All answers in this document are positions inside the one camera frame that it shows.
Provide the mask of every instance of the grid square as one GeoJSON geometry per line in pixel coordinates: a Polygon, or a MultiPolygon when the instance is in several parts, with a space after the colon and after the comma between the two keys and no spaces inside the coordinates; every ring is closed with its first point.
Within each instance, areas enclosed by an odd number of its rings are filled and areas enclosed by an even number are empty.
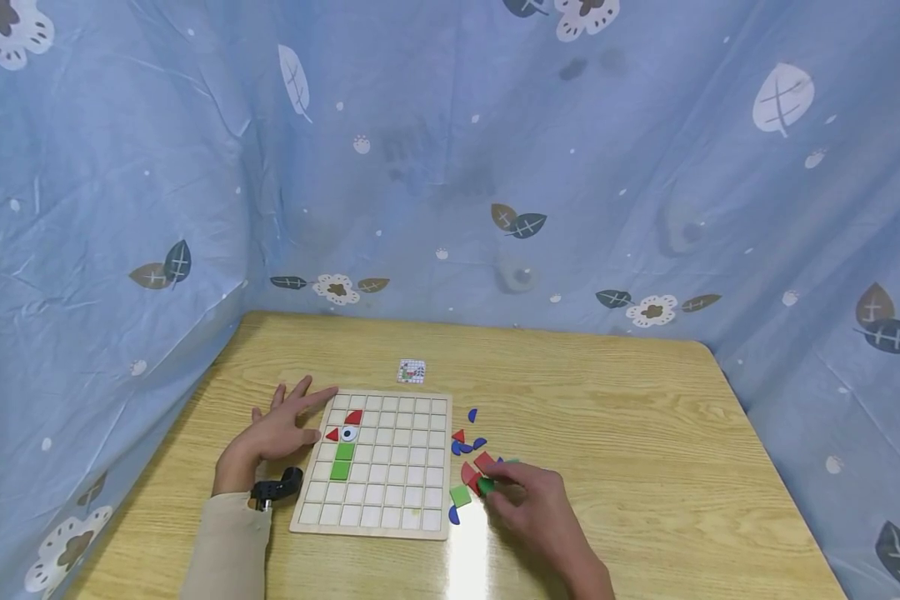
{"type": "Polygon", "coordinates": [[[423,479],[423,467],[407,467],[407,484],[412,486],[422,486],[423,479]]]}
{"type": "Polygon", "coordinates": [[[367,491],[367,486],[361,482],[351,482],[347,486],[347,502],[351,504],[360,504],[363,501],[363,493],[367,491]]]}
{"type": "Polygon", "coordinates": [[[373,461],[375,463],[389,462],[389,446],[373,447],[373,461]]]}
{"type": "Polygon", "coordinates": [[[400,509],[398,507],[387,506],[382,512],[380,526],[387,529],[399,529],[400,527],[400,509]]]}
{"type": "Polygon", "coordinates": [[[401,529],[419,529],[420,528],[420,511],[417,509],[403,509],[403,522],[400,523],[401,529]]]}
{"type": "Polygon", "coordinates": [[[345,482],[339,481],[331,481],[327,485],[327,498],[328,502],[342,502],[343,494],[347,492],[347,484],[345,482]]]}
{"type": "Polygon", "coordinates": [[[320,449],[317,450],[317,460],[318,461],[332,461],[337,456],[337,444],[324,442],[320,444],[320,449]]]}
{"type": "Polygon", "coordinates": [[[379,527],[380,526],[380,507],[364,506],[363,514],[360,517],[361,527],[379,527]]]}
{"type": "Polygon", "coordinates": [[[443,468],[427,467],[427,485],[442,486],[443,485],[443,468]]]}
{"type": "Polygon", "coordinates": [[[313,525],[318,522],[320,519],[320,505],[319,504],[304,504],[300,509],[300,523],[306,523],[308,525],[313,525]]]}
{"type": "Polygon", "coordinates": [[[365,462],[355,462],[350,467],[350,481],[367,481],[370,474],[370,466],[365,462]]]}
{"type": "Polygon", "coordinates": [[[404,493],[403,503],[405,506],[419,508],[420,505],[423,504],[423,487],[407,487],[407,491],[404,493]]]}
{"type": "Polygon", "coordinates": [[[337,455],[334,458],[336,458],[338,461],[352,461],[353,449],[354,444],[339,443],[337,444],[337,455]]]}
{"type": "Polygon", "coordinates": [[[333,469],[332,462],[317,462],[313,465],[313,473],[311,479],[330,479],[330,472],[333,469]]]}
{"type": "Polygon", "coordinates": [[[336,461],[330,469],[330,479],[347,481],[350,476],[350,461],[336,461]]]}
{"type": "Polygon", "coordinates": [[[320,512],[320,525],[336,525],[340,523],[340,505],[324,504],[320,512]]]}
{"type": "Polygon", "coordinates": [[[387,466],[386,465],[372,465],[370,466],[370,483],[384,483],[387,481],[387,466]]]}
{"type": "Polygon", "coordinates": [[[441,487],[427,487],[423,493],[423,506],[428,509],[442,509],[443,489],[441,487]]]}
{"type": "Polygon", "coordinates": [[[384,504],[388,506],[403,505],[403,486],[387,486],[387,495],[384,504]]]}
{"type": "Polygon", "coordinates": [[[440,520],[439,511],[423,511],[423,531],[439,531],[440,520]]]}
{"type": "Polygon", "coordinates": [[[384,503],[384,487],[375,484],[367,486],[367,495],[363,497],[363,504],[383,504],[384,503]]]}
{"type": "Polygon", "coordinates": [[[408,457],[410,457],[410,448],[404,446],[393,447],[391,463],[394,463],[394,465],[406,465],[408,457]]]}
{"type": "Polygon", "coordinates": [[[443,448],[430,448],[427,450],[427,466],[443,467],[443,448]]]}
{"type": "Polygon", "coordinates": [[[369,463],[371,456],[373,456],[373,446],[370,446],[368,443],[361,443],[357,445],[357,449],[354,451],[353,460],[369,463]]]}
{"type": "Polygon", "coordinates": [[[410,448],[411,465],[426,465],[427,449],[426,448],[410,448]]]}
{"type": "Polygon", "coordinates": [[[340,524],[344,527],[356,527],[360,524],[360,507],[352,504],[344,506],[340,514],[340,524]]]}
{"type": "Polygon", "coordinates": [[[311,481],[310,487],[307,487],[307,501],[322,502],[327,492],[328,485],[326,484],[326,482],[311,481]]]}

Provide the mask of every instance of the puzzle board frame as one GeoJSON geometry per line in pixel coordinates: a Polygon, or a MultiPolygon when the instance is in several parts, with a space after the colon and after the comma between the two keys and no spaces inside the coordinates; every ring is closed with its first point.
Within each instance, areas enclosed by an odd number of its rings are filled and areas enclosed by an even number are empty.
{"type": "MultiPolygon", "coordinates": [[[[297,506],[293,507],[293,515],[291,517],[290,527],[288,527],[288,530],[290,530],[293,533],[342,535],[342,536],[357,536],[357,537],[370,537],[370,538],[435,539],[435,541],[445,541],[445,539],[448,538],[450,535],[450,522],[449,522],[449,518],[448,518],[448,512],[449,512],[450,506],[452,504],[452,500],[450,499],[450,487],[451,487],[451,485],[450,485],[450,456],[451,456],[450,444],[452,441],[450,436],[453,433],[452,415],[453,415],[453,396],[451,396],[451,394],[448,394],[448,393],[431,393],[431,392],[424,392],[424,391],[394,392],[394,391],[386,391],[386,390],[340,390],[340,391],[338,391],[337,396],[328,400],[326,407],[323,410],[323,417],[322,417],[322,419],[320,419],[320,426],[319,426],[319,430],[322,431],[323,436],[320,437],[320,440],[315,444],[315,446],[313,446],[312,453],[310,456],[310,462],[307,463],[307,468],[306,468],[304,476],[303,476],[303,485],[300,487],[299,497],[297,498],[297,506]],[[341,397],[348,398],[347,408],[343,408],[341,403],[338,401],[338,400],[340,400],[341,397]],[[442,480],[442,485],[440,485],[440,507],[439,507],[439,509],[437,509],[436,507],[430,507],[430,509],[428,509],[428,507],[426,506],[426,501],[425,500],[421,501],[422,506],[418,510],[419,525],[416,529],[403,529],[400,527],[397,527],[397,528],[384,527],[382,525],[382,523],[380,524],[380,526],[376,526],[376,527],[364,527],[359,524],[360,520],[357,520],[356,526],[348,526],[348,525],[341,525],[341,524],[336,524],[336,525],[320,524],[319,520],[320,520],[320,518],[323,517],[323,508],[325,506],[327,506],[328,504],[332,505],[332,506],[340,505],[341,511],[343,511],[343,507],[348,505],[348,497],[344,497],[343,500],[341,500],[340,502],[336,502],[336,501],[329,502],[329,501],[326,501],[325,499],[320,500],[319,502],[313,501],[313,500],[311,500],[311,501],[307,500],[307,495],[308,495],[308,492],[310,491],[311,482],[313,482],[313,480],[315,480],[315,478],[313,478],[313,470],[315,470],[315,467],[317,466],[318,461],[328,460],[325,458],[324,459],[320,458],[322,456],[323,444],[331,443],[331,444],[334,444],[334,447],[336,447],[338,445],[336,442],[326,440],[326,434],[328,434],[328,432],[332,431],[337,426],[342,427],[342,425],[330,424],[331,412],[343,410],[343,411],[349,413],[352,410],[363,410],[364,411],[363,418],[366,418],[368,415],[368,410],[366,409],[366,399],[364,399],[364,407],[361,409],[356,409],[356,408],[350,407],[350,403],[352,402],[351,397],[381,398],[382,399],[381,400],[381,411],[380,411],[381,415],[384,412],[394,412],[397,415],[399,415],[400,413],[406,414],[406,411],[401,410],[402,407],[400,405],[401,400],[404,398],[412,399],[413,415],[423,414],[422,412],[417,412],[417,400],[418,399],[431,400],[431,402],[429,403],[430,409],[427,412],[428,415],[433,415],[433,413],[432,413],[432,410],[433,410],[432,400],[433,399],[439,399],[439,400],[443,400],[445,402],[445,423],[444,423],[444,428],[443,428],[442,446],[435,447],[431,443],[427,444],[428,449],[429,448],[442,448],[443,449],[443,462],[442,462],[443,480],[442,480]],[[382,410],[383,407],[387,406],[387,402],[388,402],[389,398],[396,398],[396,403],[398,406],[397,410],[394,410],[394,411],[383,411],[382,410]],[[304,506],[308,505],[308,504],[309,505],[318,504],[318,506],[319,506],[320,514],[317,517],[316,523],[301,522],[301,517],[304,514],[304,506]],[[424,512],[427,510],[432,510],[432,511],[438,510],[439,511],[439,529],[438,530],[427,531],[427,530],[423,529],[424,512]]],[[[396,426],[398,424],[399,424],[398,422],[394,423],[394,429],[393,429],[394,436],[396,435],[395,432],[397,430],[405,430],[406,431],[406,430],[413,429],[413,424],[411,424],[410,426],[407,426],[407,427],[398,427],[398,426],[396,426]]],[[[429,431],[428,435],[433,435],[433,433],[435,433],[432,429],[430,429],[431,424],[432,424],[432,422],[428,423],[428,428],[427,428],[427,430],[429,431]]],[[[373,429],[376,431],[376,430],[380,429],[380,427],[373,426],[373,429]]],[[[355,443],[357,443],[357,444],[360,443],[360,437],[357,438],[355,443]]],[[[393,448],[401,448],[400,444],[394,443],[393,440],[389,444],[376,444],[376,442],[374,441],[372,446],[373,446],[373,449],[372,449],[373,451],[375,451],[375,449],[378,448],[378,446],[379,447],[387,447],[391,450],[393,450],[393,448]]],[[[408,443],[407,449],[409,449],[410,446],[412,446],[412,444],[408,443]]],[[[389,466],[392,466],[392,465],[394,465],[394,463],[392,462],[392,459],[389,458],[387,460],[387,473],[389,472],[389,466]]],[[[327,481],[328,486],[331,483],[340,483],[340,482],[335,482],[334,480],[329,479],[329,478],[318,478],[317,484],[319,484],[319,482],[322,482],[322,481],[327,481]]],[[[347,484],[347,490],[348,490],[350,485],[353,483],[356,483],[356,482],[351,481],[348,476],[347,481],[345,481],[343,483],[347,484]]],[[[388,483],[386,481],[383,482],[382,484],[379,484],[379,482],[376,482],[376,484],[374,484],[374,482],[367,481],[367,482],[364,482],[364,484],[366,484],[366,486],[364,486],[364,492],[363,492],[364,494],[367,493],[367,488],[370,485],[377,485],[377,486],[382,485],[385,488],[388,487],[388,483]]],[[[404,484],[401,487],[404,488],[404,491],[405,491],[406,487],[416,487],[416,486],[408,486],[408,485],[404,484]]],[[[420,487],[423,487],[424,491],[427,490],[428,487],[426,486],[426,480],[424,480],[424,482],[421,482],[420,487]]],[[[402,518],[404,518],[403,517],[404,512],[413,511],[414,509],[412,507],[407,507],[405,497],[401,497],[401,498],[404,498],[401,500],[400,507],[399,507],[400,514],[401,514],[401,521],[402,521],[402,518]]],[[[356,502],[349,504],[349,506],[354,506],[354,505],[356,505],[356,502]]],[[[366,508],[367,505],[368,505],[367,501],[364,500],[362,497],[361,501],[359,502],[359,506],[361,509],[361,517],[358,517],[361,520],[363,518],[363,509],[366,508]]],[[[394,508],[395,507],[395,505],[388,507],[386,500],[382,500],[378,506],[380,507],[381,514],[382,514],[382,511],[384,511],[386,508],[394,508]]]]}

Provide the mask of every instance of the finger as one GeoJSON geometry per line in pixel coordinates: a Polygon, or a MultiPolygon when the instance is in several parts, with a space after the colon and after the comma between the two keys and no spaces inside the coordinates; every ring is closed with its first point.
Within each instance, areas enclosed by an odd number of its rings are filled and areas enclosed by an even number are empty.
{"type": "Polygon", "coordinates": [[[487,494],[487,504],[490,509],[499,514],[501,519],[504,519],[508,527],[512,527],[518,522],[518,507],[514,506],[513,502],[509,501],[504,494],[496,491],[490,492],[487,494]]]}
{"type": "Polygon", "coordinates": [[[271,400],[271,410],[283,404],[284,394],[287,392],[287,386],[280,384],[273,392],[273,400],[271,400]]]}
{"type": "Polygon", "coordinates": [[[326,390],[309,393],[305,397],[293,400],[293,410],[296,411],[298,415],[300,411],[305,408],[310,408],[311,406],[316,406],[317,404],[323,404],[330,398],[337,396],[337,390],[337,386],[332,386],[328,387],[326,390]]]}
{"type": "Polygon", "coordinates": [[[490,479],[509,479],[520,484],[525,490],[530,490],[537,485],[537,480],[543,474],[543,469],[527,465],[525,462],[494,462],[482,469],[483,474],[490,479]]]}
{"type": "Polygon", "coordinates": [[[287,400],[296,400],[297,398],[303,398],[307,394],[307,388],[310,387],[310,382],[313,380],[310,375],[307,375],[304,379],[300,379],[297,382],[296,386],[293,386],[293,391],[290,392],[290,396],[287,396],[287,400]]]}
{"type": "Polygon", "coordinates": [[[319,429],[304,429],[303,444],[304,446],[311,446],[311,444],[319,442],[322,436],[319,429]]]}

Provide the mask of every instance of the pattern card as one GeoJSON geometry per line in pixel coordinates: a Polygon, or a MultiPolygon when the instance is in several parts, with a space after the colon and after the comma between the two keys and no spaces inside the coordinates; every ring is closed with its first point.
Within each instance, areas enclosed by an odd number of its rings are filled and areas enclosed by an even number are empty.
{"type": "Polygon", "coordinates": [[[423,375],[427,371],[427,364],[423,360],[404,358],[400,361],[400,368],[396,372],[396,380],[399,383],[423,383],[423,375]]]}
{"type": "Polygon", "coordinates": [[[290,531],[448,538],[452,410],[446,394],[337,392],[323,411],[290,531]]]}

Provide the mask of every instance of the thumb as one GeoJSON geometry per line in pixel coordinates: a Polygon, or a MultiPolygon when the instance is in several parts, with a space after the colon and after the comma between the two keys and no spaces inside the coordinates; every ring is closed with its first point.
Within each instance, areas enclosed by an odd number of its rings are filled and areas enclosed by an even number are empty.
{"type": "Polygon", "coordinates": [[[508,527],[511,527],[518,519],[518,507],[516,507],[513,502],[509,501],[509,498],[506,495],[500,492],[490,492],[487,494],[487,504],[490,505],[490,508],[496,513],[499,514],[501,519],[504,519],[504,522],[508,527]]]}
{"type": "Polygon", "coordinates": [[[310,446],[310,444],[317,443],[320,441],[323,435],[320,434],[319,429],[304,429],[303,430],[303,444],[304,446],[310,446]]]}

